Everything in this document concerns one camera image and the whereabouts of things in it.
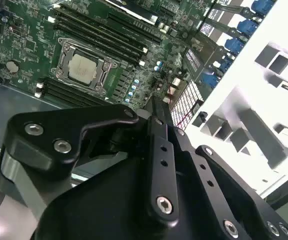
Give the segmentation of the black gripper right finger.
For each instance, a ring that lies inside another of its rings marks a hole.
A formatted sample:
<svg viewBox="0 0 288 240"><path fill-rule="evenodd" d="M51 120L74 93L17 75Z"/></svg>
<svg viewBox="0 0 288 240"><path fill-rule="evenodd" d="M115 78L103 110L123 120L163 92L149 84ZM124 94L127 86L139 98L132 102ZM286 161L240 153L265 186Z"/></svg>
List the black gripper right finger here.
<svg viewBox="0 0 288 240"><path fill-rule="evenodd" d="M193 147L160 99L156 115L174 147L181 239L288 240L288 223L211 147Z"/></svg>

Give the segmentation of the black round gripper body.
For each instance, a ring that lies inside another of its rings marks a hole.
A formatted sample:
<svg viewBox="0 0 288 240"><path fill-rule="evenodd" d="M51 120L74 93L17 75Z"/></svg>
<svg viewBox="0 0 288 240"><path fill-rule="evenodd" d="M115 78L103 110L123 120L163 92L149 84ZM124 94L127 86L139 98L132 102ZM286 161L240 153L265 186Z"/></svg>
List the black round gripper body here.
<svg viewBox="0 0 288 240"><path fill-rule="evenodd" d="M187 151L175 156L179 220L158 222L148 205L148 177L138 158L125 160L57 197L44 211L37 240L224 240Z"/></svg>

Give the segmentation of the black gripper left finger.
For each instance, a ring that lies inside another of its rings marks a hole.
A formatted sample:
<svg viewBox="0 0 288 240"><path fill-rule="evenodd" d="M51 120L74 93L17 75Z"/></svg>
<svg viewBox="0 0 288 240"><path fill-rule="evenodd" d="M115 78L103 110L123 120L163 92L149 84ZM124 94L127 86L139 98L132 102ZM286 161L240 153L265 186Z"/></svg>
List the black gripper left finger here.
<svg viewBox="0 0 288 240"><path fill-rule="evenodd" d="M179 221L174 146L155 97L135 112L123 104L19 113L7 123L0 190L20 197L38 224L59 196L126 160L140 159L157 221Z"/></svg>

